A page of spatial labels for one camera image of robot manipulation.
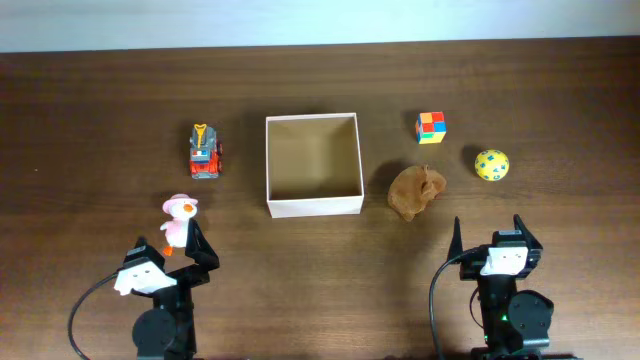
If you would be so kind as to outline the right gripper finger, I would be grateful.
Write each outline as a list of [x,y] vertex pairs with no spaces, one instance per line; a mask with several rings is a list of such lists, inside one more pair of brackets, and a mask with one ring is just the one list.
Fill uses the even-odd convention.
[[458,216],[454,219],[452,240],[449,245],[447,260],[457,261],[463,253],[461,223]]
[[519,230],[524,237],[524,241],[527,244],[529,249],[542,249],[543,246],[540,242],[535,238],[535,236],[528,230],[525,226],[523,220],[518,214],[513,216],[514,228]]

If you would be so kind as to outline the brown plush toy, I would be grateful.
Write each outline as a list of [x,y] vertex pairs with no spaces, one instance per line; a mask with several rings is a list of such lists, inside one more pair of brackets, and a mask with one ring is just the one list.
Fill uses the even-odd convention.
[[446,186],[445,177],[428,165],[410,166],[390,185],[387,202],[401,218],[411,222]]

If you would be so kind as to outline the colourful puzzle cube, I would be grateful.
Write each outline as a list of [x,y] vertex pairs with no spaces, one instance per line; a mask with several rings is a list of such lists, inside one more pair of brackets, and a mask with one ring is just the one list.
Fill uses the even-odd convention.
[[420,113],[415,132],[419,144],[441,143],[447,132],[444,114],[442,112]]

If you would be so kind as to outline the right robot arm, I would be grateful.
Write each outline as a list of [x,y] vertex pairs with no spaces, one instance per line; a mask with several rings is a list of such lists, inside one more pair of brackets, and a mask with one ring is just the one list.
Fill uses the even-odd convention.
[[496,231],[492,242],[464,250],[460,221],[454,221],[447,259],[460,266],[462,281],[477,283],[485,346],[473,359],[539,359],[550,344],[554,304],[533,290],[519,291],[518,280],[538,265],[543,246],[519,215],[512,230]]

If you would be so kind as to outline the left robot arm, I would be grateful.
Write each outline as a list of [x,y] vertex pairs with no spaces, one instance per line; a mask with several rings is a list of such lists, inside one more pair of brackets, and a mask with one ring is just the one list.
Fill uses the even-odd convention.
[[141,237],[118,271],[114,289],[120,295],[153,302],[133,326],[138,359],[192,359],[197,353],[192,289],[207,284],[220,262],[195,220],[188,222],[185,256],[194,263],[167,273],[165,258]]

